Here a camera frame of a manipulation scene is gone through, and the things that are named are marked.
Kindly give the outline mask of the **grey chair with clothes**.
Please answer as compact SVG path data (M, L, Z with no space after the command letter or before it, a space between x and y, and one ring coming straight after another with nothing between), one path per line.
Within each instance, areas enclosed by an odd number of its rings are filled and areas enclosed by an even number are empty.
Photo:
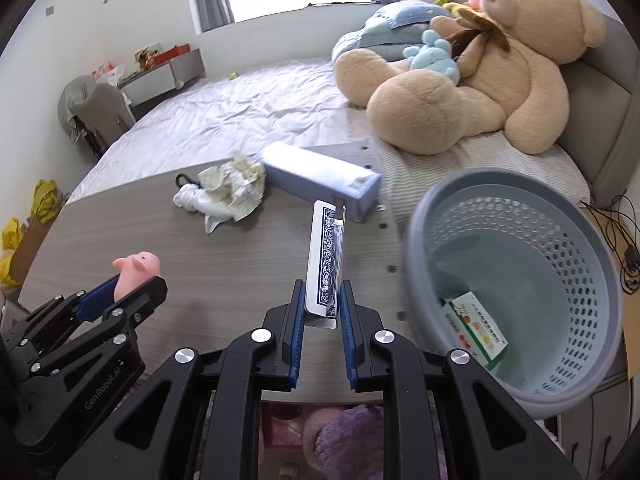
M73 143L84 140L100 159L136 123L125 97L93 76L79 76L64 87L58 100L58 121Z

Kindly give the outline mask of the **grey padded headboard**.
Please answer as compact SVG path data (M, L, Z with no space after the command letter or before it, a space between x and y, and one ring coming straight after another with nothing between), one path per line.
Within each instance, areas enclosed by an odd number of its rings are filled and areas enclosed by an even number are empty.
M560 68L570 114L554 142L577 162L598 204L623 191L639 160L639 51L622 25L604 20L603 44Z

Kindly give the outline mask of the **blue playing card box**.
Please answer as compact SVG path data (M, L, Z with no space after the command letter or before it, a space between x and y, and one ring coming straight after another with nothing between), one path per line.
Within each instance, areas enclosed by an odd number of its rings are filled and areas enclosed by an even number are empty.
M316 200L312 212L306 274L306 324L337 328L337 294L342 278L345 208Z

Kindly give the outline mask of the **bed with white sheet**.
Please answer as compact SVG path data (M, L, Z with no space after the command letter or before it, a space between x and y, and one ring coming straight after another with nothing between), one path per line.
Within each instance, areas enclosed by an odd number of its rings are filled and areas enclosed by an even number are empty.
M143 116L111 145L70 194L72 200L132 181L253 154L282 141L310 146L359 143L372 151L392 196L398 230L405 230L422 196L444 177L496 167L541 180L573 204L590 199L589 186L570 155L555 145L525 155L500 132L458 142L434 156L416 156L378 140L366 113L349 105L328 61L291 62L239 78L204 80Z

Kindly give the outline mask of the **light blue tissue box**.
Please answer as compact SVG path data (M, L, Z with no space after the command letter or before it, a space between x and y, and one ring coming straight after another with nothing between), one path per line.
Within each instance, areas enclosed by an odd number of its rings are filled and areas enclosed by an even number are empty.
M341 202L355 222L367 217L382 188L382 176L372 169L282 142L266 146L258 158L268 185L308 202Z

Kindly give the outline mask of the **yellow bag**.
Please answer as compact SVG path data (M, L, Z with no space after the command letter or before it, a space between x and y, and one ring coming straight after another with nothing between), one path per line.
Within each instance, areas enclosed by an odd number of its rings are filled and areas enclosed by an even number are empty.
M53 180L39 180L26 222L12 217L1 232L1 285L20 287L38 250L63 207L62 193Z

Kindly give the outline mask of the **white knotted cloth bag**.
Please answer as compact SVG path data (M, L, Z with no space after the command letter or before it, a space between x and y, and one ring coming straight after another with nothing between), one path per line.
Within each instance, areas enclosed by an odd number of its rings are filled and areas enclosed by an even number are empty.
M198 212L204 217L204 230L212 234L221 223L233 218L233 212L224 202L214 200L205 190L196 184L184 184L172 198L178 208L187 212Z

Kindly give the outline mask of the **light blue pillow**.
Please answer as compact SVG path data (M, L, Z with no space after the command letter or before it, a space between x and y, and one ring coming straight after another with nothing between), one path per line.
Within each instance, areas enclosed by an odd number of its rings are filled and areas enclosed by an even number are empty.
M332 50L332 62L355 49L369 49L386 61L402 60L402 51L406 47L420 46L430 21L441 15L452 17L443 6L422 0L402 0L381 6L364 22L363 28L346 32L337 40Z

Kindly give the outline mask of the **grey nightstand with drawers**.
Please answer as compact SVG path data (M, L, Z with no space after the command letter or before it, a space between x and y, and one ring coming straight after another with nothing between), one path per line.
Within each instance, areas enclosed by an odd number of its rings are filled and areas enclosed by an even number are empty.
M608 374L572 410L544 422L584 479L639 477L639 216L622 194L585 206L614 255L623 293L623 336Z

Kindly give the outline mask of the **pink yellow plush toys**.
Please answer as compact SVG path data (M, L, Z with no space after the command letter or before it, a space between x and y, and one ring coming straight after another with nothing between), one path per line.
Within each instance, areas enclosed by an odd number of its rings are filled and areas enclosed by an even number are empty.
M454 15L458 15L463 8L469 8L476 13L480 13L480 0L435 0L435 4L442 6Z

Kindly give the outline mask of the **pink pig toy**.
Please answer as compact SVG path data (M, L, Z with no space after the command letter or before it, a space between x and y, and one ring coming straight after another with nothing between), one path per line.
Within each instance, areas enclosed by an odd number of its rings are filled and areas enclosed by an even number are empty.
M154 276L160 276L160 258L152 252L138 252L120 257L112 262L119 272L114 289L114 301L117 302L133 292Z

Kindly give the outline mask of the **large tan teddy bear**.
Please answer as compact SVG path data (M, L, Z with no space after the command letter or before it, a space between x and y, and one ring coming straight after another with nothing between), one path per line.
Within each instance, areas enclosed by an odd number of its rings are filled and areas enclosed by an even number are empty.
M589 0L480 0L479 11L438 16L430 29L454 44L459 81L414 67L416 52L388 62L354 49L335 62L337 87L366 110L374 133L417 155L497 131L525 154L547 151L570 114L561 66L606 35L604 16Z

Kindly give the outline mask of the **grey plastic laundry basket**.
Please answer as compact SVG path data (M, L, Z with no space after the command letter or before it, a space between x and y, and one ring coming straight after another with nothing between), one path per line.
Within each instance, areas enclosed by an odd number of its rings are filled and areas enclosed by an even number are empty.
M506 337L491 373L528 414L574 408L610 369L622 293L604 241L551 186L497 168L431 188L405 236L409 321L431 352L460 348L451 305L469 296Z

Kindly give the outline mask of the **purple plush toy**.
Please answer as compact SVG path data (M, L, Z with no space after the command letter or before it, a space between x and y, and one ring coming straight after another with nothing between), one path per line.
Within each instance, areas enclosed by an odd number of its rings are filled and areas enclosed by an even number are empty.
M308 464L328 479L384 477L384 410L375 404L328 406L312 411L303 426Z

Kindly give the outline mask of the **beige paper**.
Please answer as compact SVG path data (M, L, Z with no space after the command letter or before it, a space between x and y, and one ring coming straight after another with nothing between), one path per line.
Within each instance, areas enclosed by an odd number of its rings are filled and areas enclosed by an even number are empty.
M266 170L258 158L236 154L228 162L202 170L198 180L214 204L226 206L233 220L240 221L262 203Z

